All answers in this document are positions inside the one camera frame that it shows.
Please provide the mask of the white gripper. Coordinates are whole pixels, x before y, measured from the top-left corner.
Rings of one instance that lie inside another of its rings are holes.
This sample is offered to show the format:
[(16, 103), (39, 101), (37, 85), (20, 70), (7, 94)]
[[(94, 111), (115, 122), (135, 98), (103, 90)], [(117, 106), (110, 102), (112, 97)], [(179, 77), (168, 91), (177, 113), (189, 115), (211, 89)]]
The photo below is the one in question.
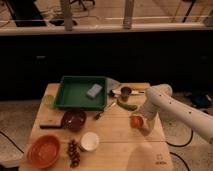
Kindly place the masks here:
[(149, 135), (155, 127), (154, 119), (143, 119), (143, 126), (139, 129), (142, 135)]

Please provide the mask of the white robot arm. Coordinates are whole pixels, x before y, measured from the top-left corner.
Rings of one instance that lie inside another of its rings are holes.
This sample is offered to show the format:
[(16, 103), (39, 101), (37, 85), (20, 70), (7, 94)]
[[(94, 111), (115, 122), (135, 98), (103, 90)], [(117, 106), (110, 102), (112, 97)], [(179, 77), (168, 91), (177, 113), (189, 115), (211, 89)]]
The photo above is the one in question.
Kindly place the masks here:
[(213, 116), (175, 100), (172, 93), (172, 87), (168, 84), (147, 88), (145, 102), (140, 107), (142, 116), (153, 120), (160, 109), (165, 110), (213, 145)]

